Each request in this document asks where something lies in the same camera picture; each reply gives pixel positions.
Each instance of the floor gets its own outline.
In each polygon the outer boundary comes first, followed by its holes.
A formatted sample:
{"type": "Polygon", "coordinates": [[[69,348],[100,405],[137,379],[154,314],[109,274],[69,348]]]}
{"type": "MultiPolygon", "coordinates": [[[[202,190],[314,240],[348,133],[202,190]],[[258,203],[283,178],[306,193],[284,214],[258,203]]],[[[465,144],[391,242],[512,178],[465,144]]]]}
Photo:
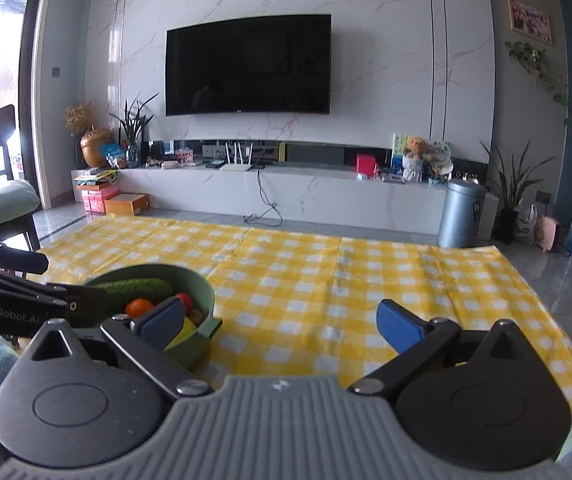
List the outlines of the floor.
{"type": "MultiPolygon", "coordinates": [[[[144,213],[144,215],[216,224],[243,225],[243,218],[239,216],[163,209],[152,209],[144,213]]],[[[82,205],[71,203],[48,211],[39,211],[35,213],[34,218],[42,245],[46,246],[100,217],[87,216],[84,213],[82,205]]],[[[392,242],[414,244],[437,243],[437,237],[431,235],[312,224],[309,222],[284,221],[280,227],[262,227],[392,242]]],[[[495,244],[503,252],[527,282],[530,283],[530,286],[532,286],[534,291],[542,299],[544,305],[548,308],[550,313],[552,313],[557,323],[572,340],[572,257],[564,257],[560,253],[544,253],[539,247],[526,246],[519,243],[513,243],[509,246],[501,244],[500,242],[491,243],[495,244]]]]}

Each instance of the teddy bear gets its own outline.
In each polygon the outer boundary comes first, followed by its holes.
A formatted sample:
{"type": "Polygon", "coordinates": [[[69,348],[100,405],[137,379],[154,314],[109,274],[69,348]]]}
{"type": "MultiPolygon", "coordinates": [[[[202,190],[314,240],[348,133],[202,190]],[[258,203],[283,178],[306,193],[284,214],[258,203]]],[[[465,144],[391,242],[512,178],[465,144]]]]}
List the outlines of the teddy bear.
{"type": "Polygon", "coordinates": [[[425,150],[425,140],[421,137],[408,137],[403,150],[403,179],[406,182],[421,182],[425,150]]]}

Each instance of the black tv screen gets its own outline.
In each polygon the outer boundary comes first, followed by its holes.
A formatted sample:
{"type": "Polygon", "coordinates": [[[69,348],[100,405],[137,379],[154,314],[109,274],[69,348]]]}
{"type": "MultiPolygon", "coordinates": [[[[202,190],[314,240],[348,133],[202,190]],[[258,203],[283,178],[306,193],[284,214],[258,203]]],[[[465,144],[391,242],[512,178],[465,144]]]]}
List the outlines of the black tv screen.
{"type": "Polygon", "coordinates": [[[261,16],[169,30],[166,115],[330,113],[329,14],[261,16]]]}

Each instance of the gray ribbed plastic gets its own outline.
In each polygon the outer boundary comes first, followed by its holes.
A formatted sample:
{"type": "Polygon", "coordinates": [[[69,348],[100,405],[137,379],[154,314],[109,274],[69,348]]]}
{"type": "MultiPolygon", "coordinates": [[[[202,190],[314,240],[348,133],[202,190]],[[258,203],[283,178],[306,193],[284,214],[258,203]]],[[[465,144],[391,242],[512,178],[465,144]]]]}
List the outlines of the gray ribbed plastic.
{"type": "Polygon", "coordinates": [[[486,190],[473,182],[448,181],[444,212],[437,243],[439,247],[472,247],[479,231],[486,190]]]}
{"type": "Polygon", "coordinates": [[[335,378],[237,376],[208,397],[177,402],[153,438],[124,458],[58,471],[11,460],[0,469],[1,479],[570,480],[570,476],[552,462],[504,474],[446,463],[405,434],[385,400],[348,393],[335,378]]]}

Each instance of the silver trash can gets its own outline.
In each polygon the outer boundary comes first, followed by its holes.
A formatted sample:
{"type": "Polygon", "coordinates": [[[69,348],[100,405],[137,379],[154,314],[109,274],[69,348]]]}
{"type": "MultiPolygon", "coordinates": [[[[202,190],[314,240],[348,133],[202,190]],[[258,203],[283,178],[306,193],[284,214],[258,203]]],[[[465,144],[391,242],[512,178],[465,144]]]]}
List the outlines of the silver trash can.
{"type": "Polygon", "coordinates": [[[446,203],[441,217],[439,247],[472,247],[479,231],[486,190],[458,178],[448,181],[446,203]]]}

